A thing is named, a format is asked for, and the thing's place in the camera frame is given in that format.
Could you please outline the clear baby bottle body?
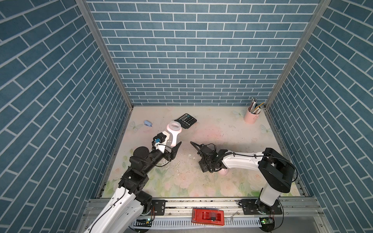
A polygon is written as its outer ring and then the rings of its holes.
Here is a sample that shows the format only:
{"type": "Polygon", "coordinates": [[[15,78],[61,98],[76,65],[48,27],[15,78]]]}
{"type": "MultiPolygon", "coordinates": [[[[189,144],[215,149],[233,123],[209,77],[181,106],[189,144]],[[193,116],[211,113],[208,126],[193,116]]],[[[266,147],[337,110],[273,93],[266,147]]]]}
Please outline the clear baby bottle body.
{"type": "Polygon", "coordinates": [[[170,131],[172,136],[172,143],[171,147],[175,147],[177,145],[177,136],[180,134],[180,131],[170,131]]]}

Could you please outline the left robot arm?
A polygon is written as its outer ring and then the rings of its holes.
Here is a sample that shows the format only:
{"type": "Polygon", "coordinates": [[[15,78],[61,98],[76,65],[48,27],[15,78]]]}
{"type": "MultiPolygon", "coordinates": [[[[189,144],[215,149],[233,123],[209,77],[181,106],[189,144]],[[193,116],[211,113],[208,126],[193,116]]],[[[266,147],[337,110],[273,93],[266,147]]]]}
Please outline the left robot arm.
{"type": "Polygon", "coordinates": [[[86,233],[123,233],[141,214],[151,209],[152,196],[143,191],[148,173],[165,159],[175,159],[182,142],[168,146],[164,133],[153,138],[152,150],[138,147],[130,157],[130,166],[122,175],[109,202],[85,230],[86,233]]]}

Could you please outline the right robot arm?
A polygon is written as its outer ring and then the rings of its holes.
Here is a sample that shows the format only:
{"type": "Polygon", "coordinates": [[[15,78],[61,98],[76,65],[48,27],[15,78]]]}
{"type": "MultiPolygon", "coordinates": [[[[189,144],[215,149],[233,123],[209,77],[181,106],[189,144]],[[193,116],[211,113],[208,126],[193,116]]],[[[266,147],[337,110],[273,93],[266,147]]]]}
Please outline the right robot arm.
{"type": "Polygon", "coordinates": [[[202,172],[226,172],[228,169],[259,171],[266,183],[260,190],[254,203],[260,214],[275,214],[276,208],[282,210],[278,198],[282,193],[289,193],[291,184],[298,178],[297,168],[285,157],[272,148],[263,152],[243,153],[231,150],[216,150],[208,144],[191,142],[201,157],[199,161],[202,172]]]}

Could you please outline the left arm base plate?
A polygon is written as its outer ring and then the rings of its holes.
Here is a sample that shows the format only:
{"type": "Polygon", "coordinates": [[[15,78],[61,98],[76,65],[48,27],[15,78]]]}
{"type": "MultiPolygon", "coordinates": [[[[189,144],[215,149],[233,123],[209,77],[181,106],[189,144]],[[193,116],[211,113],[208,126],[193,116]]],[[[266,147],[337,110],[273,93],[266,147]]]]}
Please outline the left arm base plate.
{"type": "Polygon", "coordinates": [[[166,200],[152,200],[151,202],[146,202],[143,207],[142,216],[163,216],[166,209],[166,200]]]}

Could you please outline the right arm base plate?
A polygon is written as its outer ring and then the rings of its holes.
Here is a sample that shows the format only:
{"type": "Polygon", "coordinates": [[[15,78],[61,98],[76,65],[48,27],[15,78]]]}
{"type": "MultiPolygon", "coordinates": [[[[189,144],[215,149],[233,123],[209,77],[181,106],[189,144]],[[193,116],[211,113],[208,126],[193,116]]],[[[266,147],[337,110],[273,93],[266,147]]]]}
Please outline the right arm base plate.
{"type": "Polygon", "coordinates": [[[245,215],[281,215],[283,208],[279,200],[276,200],[273,206],[264,204],[260,199],[249,198],[237,202],[245,215]]]}

